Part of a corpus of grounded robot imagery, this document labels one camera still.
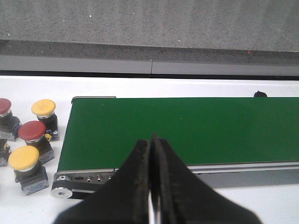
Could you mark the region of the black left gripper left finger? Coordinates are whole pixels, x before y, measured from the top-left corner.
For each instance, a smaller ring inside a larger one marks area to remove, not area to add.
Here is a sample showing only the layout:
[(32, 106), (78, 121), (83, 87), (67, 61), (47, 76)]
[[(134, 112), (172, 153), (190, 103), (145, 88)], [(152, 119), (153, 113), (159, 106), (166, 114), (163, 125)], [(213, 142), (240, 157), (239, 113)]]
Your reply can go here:
[(138, 140), (115, 175), (82, 202), (58, 215), (56, 224), (149, 223), (149, 150)]

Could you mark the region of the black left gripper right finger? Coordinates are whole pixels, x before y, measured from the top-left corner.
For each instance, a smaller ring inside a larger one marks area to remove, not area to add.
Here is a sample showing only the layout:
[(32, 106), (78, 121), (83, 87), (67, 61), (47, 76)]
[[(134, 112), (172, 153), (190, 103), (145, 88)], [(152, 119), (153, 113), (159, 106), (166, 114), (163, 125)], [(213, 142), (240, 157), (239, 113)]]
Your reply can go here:
[(257, 215), (230, 201), (200, 180), (166, 139), (150, 144), (153, 203), (162, 224), (259, 224)]

